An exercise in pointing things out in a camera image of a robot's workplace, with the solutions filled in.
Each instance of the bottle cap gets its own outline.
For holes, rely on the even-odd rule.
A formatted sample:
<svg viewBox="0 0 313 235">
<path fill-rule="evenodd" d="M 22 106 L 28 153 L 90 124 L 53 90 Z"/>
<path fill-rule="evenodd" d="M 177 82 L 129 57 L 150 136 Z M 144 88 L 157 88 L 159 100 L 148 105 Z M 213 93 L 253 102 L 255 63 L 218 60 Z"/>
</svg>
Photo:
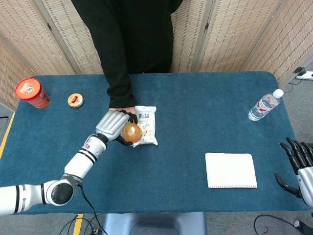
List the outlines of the bottle cap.
<svg viewBox="0 0 313 235">
<path fill-rule="evenodd" d="M 83 96 L 81 94 L 74 93 L 74 94 L 71 94 L 68 97 L 67 103 L 72 108 L 79 108 L 79 107 L 81 107 L 83 105 L 84 98 L 83 98 Z"/>
<path fill-rule="evenodd" d="M 273 96 L 278 99 L 284 95 L 284 91 L 281 89 L 277 89 L 273 92 Z"/>
</svg>

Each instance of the snack bag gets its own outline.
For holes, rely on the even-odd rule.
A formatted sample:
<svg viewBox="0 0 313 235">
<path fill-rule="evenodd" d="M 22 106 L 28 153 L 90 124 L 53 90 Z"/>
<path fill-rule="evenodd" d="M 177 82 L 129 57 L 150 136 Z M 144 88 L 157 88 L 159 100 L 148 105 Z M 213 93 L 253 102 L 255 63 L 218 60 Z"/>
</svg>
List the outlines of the snack bag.
<svg viewBox="0 0 313 235">
<path fill-rule="evenodd" d="M 153 143 L 157 145 L 156 134 L 156 110 L 155 106 L 135 106 L 138 117 L 138 125 L 142 130 L 141 139 L 133 144 L 135 148 L 139 144 Z"/>
</svg>

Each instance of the red can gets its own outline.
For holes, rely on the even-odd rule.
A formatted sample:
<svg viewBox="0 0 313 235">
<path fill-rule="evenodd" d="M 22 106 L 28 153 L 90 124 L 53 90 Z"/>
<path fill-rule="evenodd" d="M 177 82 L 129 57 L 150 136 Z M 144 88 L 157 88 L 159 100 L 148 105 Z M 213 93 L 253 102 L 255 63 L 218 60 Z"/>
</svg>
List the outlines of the red can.
<svg viewBox="0 0 313 235">
<path fill-rule="evenodd" d="M 38 109 L 48 106 L 50 98 L 42 88 L 40 82 L 35 78 L 26 78 L 18 83 L 15 88 L 16 96 Z"/>
</svg>

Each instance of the floor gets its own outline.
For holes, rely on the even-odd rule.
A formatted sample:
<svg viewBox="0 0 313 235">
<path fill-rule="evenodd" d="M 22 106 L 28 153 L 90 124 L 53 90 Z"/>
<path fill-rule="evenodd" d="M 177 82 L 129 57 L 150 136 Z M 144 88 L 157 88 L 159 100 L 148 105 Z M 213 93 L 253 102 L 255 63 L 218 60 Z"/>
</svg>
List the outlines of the floor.
<svg viewBox="0 0 313 235">
<path fill-rule="evenodd" d="M 286 92 L 291 90 L 291 86 L 284 88 Z M 309 111 L 313 110 L 313 80 L 302 80 L 300 84 L 293 85 L 292 92 L 285 93 L 284 102 L 287 107 L 291 125 L 294 129 L 298 141 L 313 142 L 313 118 L 309 116 Z M 0 105 L 0 116 L 11 116 L 12 113 Z M 0 140 L 5 132 L 8 121 L 0 119 Z M 259 211 L 259 212 L 209 212 L 206 214 L 208 235 L 252 235 L 256 234 L 253 228 L 253 221 L 256 216 L 267 213 L 278 216 L 293 223 L 299 219 L 313 227 L 313 219 L 310 211 Z M 1 235 L 57 235 L 62 227 L 70 221 L 74 214 L 45 214 L 45 215 L 11 215 L 0 217 Z M 92 219 L 92 214 L 85 214 L 84 218 Z M 99 217 L 101 224 L 104 218 Z M 83 221 L 81 235 L 84 233 L 86 221 Z M 296 235 L 301 234 L 290 225 L 273 218 L 262 217 L 256 223 L 259 234 L 267 235 Z M 61 233 L 67 234 L 67 228 Z M 85 234 L 90 235 L 90 228 Z"/>
</svg>

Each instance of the yellow tape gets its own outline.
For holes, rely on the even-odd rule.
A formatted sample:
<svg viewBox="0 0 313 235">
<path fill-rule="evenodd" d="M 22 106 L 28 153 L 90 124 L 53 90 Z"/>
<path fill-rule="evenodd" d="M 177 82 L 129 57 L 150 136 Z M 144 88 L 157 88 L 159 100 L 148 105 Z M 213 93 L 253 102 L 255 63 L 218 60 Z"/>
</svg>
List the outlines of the yellow tape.
<svg viewBox="0 0 313 235">
<path fill-rule="evenodd" d="M 73 235 L 79 235 L 80 234 L 80 229 L 82 227 L 83 220 L 79 219 L 79 218 L 83 218 L 83 215 L 84 214 L 78 214 L 78 216 L 76 217 Z"/>
<path fill-rule="evenodd" d="M 8 125 L 8 128 L 6 129 L 6 132 L 4 134 L 2 143 L 0 145 L 0 159 L 1 159 L 1 156 L 2 156 L 2 153 L 3 153 L 3 150 L 4 150 L 6 139 L 8 138 L 8 135 L 9 135 L 9 132 L 10 132 L 10 129 L 11 129 L 11 125 L 12 125 L 12 122 L 13 122 L 13 119 L 14 119 L 14 115 L 15 115 L 15 113 L 13 113 L 13 115 L 11 117 L 10 123 Z"/>
</svg>

